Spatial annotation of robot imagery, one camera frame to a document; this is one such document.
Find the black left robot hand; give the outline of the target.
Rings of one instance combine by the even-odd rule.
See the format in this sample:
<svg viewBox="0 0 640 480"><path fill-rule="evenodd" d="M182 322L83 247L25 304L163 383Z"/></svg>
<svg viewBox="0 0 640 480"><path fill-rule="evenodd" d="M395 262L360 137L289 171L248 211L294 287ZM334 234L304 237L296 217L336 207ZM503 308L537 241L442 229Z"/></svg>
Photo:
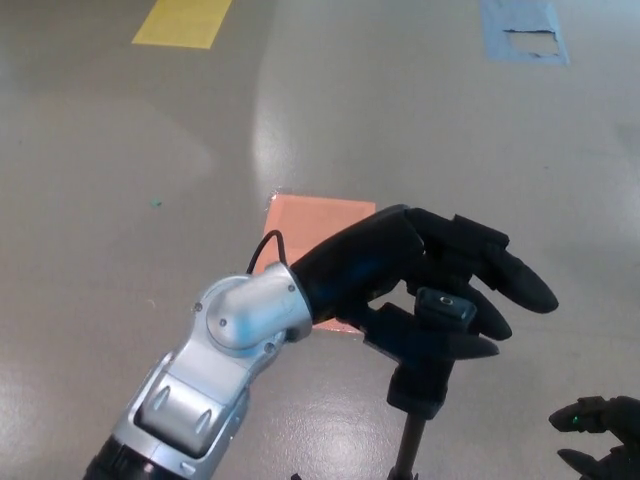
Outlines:
<svg viewBox="0 0 640 480"><path fill-rule="evenodd" d="M316 324L336 318L414 371L492 357L511 337L478 278L520 307L558 307L549 286L508 252L506 234L461 216L395 205L338 232L291 270Z"/></svg>

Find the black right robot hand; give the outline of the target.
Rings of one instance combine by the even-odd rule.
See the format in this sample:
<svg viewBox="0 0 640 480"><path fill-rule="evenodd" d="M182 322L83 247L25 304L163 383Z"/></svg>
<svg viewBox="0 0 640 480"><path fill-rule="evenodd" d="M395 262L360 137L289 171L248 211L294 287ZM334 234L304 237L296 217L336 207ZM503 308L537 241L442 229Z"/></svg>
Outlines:
<svg viewBox="0 0 640 480"><path fill-rule="evenodd" d="M599 460L577 450L558 450L558 456L580 475L580 479L639 478L638 399L628 396L610 399L601 396L582 397L556 410L548 420L559 432L609 432L621 442Z"/></svg>

